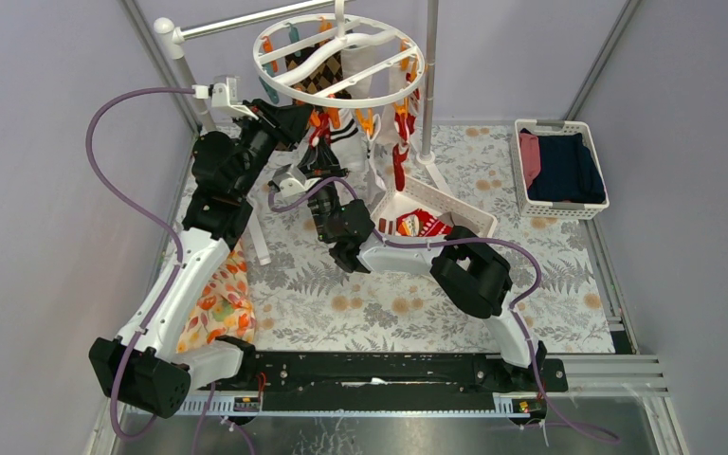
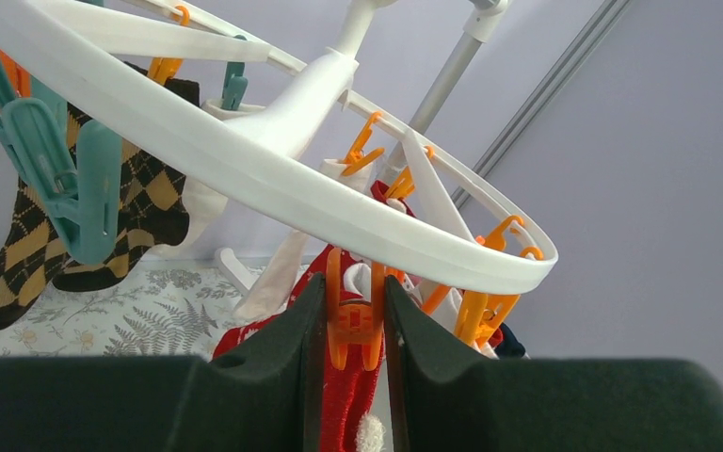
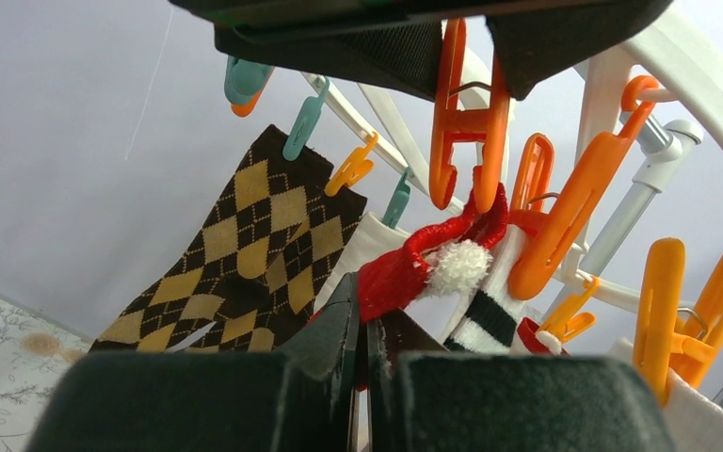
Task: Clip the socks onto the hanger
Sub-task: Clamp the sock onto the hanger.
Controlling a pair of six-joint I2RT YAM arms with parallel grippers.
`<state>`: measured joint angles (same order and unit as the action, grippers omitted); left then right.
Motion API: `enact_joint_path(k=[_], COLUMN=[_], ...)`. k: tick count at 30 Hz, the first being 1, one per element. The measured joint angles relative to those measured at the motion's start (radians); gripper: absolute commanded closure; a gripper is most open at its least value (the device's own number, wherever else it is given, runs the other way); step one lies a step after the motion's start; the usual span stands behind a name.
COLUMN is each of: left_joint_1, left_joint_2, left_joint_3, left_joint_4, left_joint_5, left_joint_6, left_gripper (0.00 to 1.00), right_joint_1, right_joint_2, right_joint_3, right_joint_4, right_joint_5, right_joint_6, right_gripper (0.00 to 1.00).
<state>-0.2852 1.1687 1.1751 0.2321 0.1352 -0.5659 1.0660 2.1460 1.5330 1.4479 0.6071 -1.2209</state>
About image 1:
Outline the white round clip hanger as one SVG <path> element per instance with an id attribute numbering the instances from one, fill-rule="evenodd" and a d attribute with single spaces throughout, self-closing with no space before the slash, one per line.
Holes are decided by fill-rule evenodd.
<path id="1" fill-rule="evenodd" d="M 428 63 L 404 31 L 348 14 L 284 19 L 262 31 L 252 47 L 261 80 L 276 92 L 323 107 L 374 108 L 407 100 L 423 83 Z"/>

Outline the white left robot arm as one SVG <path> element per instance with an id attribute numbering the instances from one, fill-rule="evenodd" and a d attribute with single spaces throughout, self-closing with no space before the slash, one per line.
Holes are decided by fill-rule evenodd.
<path id="1" fill-rule="evenodd" d="M 254 347 L 219 335 L 179 352 L 186 322 L 212 275 L 236 247 L 252 213 L 247 195 L 278 149 L 293 150 L 304 138 L 311 106 L 246 101 L 240 134 L 211 131 L 192 146 L 197 183 L 173 235 L 175 253 L 150 294 L 112 339 L 97 338 L 88 357 L 105 396 L 169 418 L 191 391 L 224 380 L 235 390 L 255 380 Z"/>

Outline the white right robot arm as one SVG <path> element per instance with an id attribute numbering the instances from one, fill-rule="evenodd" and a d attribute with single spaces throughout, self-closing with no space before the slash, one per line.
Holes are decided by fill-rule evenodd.
<path id="1" fill-rule="evenodd" d="M 511 265 L 494 248 L 499 240 L 479 237 L 465 226 L 426 241 L 378 232 L 363 200 L 340 202 L 336 185 L 346 172 L 324 139 L 307 148 L 297 168 L 317 180 L 306 193 L 307 205 L 318 239 L 330 245 L 339 268 L 430 276 L 460 311 L 483 320 L 499 344 L 511 386 L 528 391 L 542 379 L 546 349 L 517 311 Z"/>

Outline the white sock with black stripes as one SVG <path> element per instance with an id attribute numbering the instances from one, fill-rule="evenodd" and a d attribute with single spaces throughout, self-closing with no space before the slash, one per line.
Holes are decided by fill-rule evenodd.
<path id="1" fill-rule="evenodd" d="M 388 147 L 396 144 L 397 131 L 392 120 L 373 117 L 373 132 L 367 135 L 368 169 L 366 173 L 366 201 L 373 206 L 376 199 L 387 190 L 390 176 L 387 173 Z"/>

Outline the red dotted sock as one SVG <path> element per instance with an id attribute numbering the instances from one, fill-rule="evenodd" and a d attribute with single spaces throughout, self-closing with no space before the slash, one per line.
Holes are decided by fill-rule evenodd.
<path id="1" fill-rule="evenodd" d="M 314 110 L 309 118 L 309 125 L 313 128 L 308 145 L 317 147 L 322 141 L 330 138 L 330 116 L 322 111 Z"/>

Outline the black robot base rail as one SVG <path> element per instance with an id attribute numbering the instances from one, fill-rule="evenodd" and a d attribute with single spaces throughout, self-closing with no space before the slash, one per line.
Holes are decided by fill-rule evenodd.
<path id="1" fill-rule="evenodd" d="M 559 359 L 533 373 L 498 355 L 264 351 L 216 388 L 260 398 L 265 412 L 465 413 L 494 410 L 496 395 L 537 401 L 569 384 Z"/>

